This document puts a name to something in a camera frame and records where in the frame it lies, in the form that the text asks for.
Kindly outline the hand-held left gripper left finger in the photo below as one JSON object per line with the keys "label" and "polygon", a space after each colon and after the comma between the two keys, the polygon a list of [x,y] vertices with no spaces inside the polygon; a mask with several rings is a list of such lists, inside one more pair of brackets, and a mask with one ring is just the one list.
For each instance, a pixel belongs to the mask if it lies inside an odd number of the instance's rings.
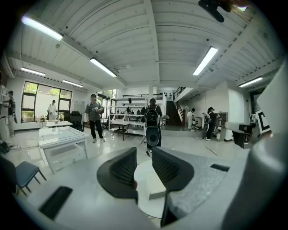
{"label": "hand-held left gripper left finger", "polygon": [[98,183],[114,198],[137,199],[134,179],[136,168],[136,147],[115,151],[112,158],[98,168]]}

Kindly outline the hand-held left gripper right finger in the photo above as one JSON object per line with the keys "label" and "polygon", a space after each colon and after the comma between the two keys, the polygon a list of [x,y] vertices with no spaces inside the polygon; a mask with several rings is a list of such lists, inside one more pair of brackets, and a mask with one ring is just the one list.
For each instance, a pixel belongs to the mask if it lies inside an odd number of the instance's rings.
{"label": "hand-held left gripper right finger", "polygon": [[166,188],[165,202],[160,226],[169,225],[183,216],[172,201],[171,192],[183,190],[194,177],[194,168],[188,162],[160,147],[152,149],[152,166]]}

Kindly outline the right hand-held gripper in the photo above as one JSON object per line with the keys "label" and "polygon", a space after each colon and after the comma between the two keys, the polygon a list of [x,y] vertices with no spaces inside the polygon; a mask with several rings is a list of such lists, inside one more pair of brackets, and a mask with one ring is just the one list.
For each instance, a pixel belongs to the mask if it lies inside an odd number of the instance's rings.
{"label": "right hand-held gripper", "polygon": [[[248,154],[223,230],[288,228],[288,66],[283,65],[257,101],[270,126]],[[226,122],[234,143],[249,148],[257,123]]]}

